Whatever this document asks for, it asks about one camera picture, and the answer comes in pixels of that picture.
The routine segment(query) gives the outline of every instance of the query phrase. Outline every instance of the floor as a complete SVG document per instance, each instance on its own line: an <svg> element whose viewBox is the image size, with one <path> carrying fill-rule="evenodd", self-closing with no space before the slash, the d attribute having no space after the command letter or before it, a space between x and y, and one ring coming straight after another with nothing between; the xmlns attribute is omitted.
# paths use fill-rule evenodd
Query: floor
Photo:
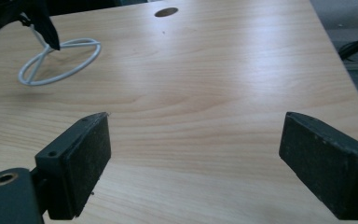
<svg viewBox="0 0 358 224"><path fill-rule="evenodd" d="M310 0L332 43L339 49L358 40L358 0ZM358 53L344 63L358 62ZM358 70L348 70L358 90Z"/></svg>

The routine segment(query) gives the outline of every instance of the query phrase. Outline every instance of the table surface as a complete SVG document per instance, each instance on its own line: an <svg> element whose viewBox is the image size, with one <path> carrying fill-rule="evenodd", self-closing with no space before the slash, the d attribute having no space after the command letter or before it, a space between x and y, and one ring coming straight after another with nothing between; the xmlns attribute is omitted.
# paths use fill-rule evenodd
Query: table surface
<svg viewBox="0 0 358 224"><path fill-rule="evenodd" d="M179 11L154 16L166 7ZM62 41L103 50L72 77L26 87L17 73L41 47L19 22L0 31L0 171L34 168L74 122L108 112L113 156L73 223L339 222L278 155L286 111L358 140L358 92L309 1L174 0L52 19ZM40 76L90 53L54 52Z"/></svg>

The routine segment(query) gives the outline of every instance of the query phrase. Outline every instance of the black clamp jaw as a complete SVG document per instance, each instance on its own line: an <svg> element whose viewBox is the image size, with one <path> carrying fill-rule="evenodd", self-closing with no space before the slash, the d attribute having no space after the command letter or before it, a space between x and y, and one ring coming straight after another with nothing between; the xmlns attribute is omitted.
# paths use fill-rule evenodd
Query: black clamp jaw
<svg viewBox="0 0 358 224"><path fill-rule="evenodd" d="M286 114L281 158L341 220L358 220L358 141L322 121Z"/></svg>
<svg viewBox="0 0 358 224"><path fill-rule="evenodd" d="M60 40L49 17L46 0L0 0L0 29L13 21L21 21L26 26L33 24L46 43L60 50Z"/></svg>
<svg viewBox="0 0 358 224"><path fill-rule="evenodd" d="M106 113L76 122L36 154L32 172L0 172L0 223L70 220L82 212L111 157Z"/></svg>

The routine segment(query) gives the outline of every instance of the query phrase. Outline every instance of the wooden table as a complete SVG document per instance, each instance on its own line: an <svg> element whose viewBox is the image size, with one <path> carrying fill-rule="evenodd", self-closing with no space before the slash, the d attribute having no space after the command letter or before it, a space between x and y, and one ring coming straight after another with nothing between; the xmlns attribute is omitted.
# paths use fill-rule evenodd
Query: wooden table
<svg viewBox="0 0 358 224"><path fill-rule="evenodd" d="M154 16L166 7L179 11ZM72 223L338 223L278 155L286 111L358 139L358 92L309 1L172 0L53 22L103 51L31 88L17 73L40 46L19 22L0 32L0 171L34 168L75 121L110 113L113 157ZM86 52L52 54L41 76Z"/></svg>

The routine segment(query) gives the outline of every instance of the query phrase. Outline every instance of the white wire loop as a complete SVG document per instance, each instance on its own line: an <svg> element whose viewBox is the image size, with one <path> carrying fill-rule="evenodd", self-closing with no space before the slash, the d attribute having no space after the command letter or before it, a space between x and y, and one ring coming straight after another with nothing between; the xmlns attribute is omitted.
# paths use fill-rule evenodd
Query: white wire loop
<svg viewBox="0 0 358 224"><path fill-rule="evenodd" d="M38 39L38 41L40 42L40 44L44 47L44 49L41 53L37 54L30 61L28 61L28 63L26 63L19 72L19 82L24 85L27 85L27 86L47 85L49 83L56 82L63 78L69 77L69 76L73 75L74 73L87 67L90 63L92 63L92 61L94 61L98 57L99 53L101 52L101 43L94 39L91 39L91 38L78 38L78 39L73 39L73 40L63 42L60 44L61 49L95 46L95 50L91 54L91 56L88 57L88 59L86 61L84 61L83 63L81 63L80 65L78 65L77 67L75 67L74 69L72 69L68 72L62 73L55 77L49 77L49 78L42 79L42 80L34 80L34 77L36 76L36 73L39 70L42 62L45 60L46 56L48 54L50 54L52 51L54 51L55 49L52 49L43 40L43 38L40 36L40 34L38 34L36 32L36 30L34 29L33 26L31 26L31 30L34 33L34 35L36 36L36 38ZM34 69L31 71L30 75L28 77L26 77L25 73L34 63L35 63Z"/></svg>

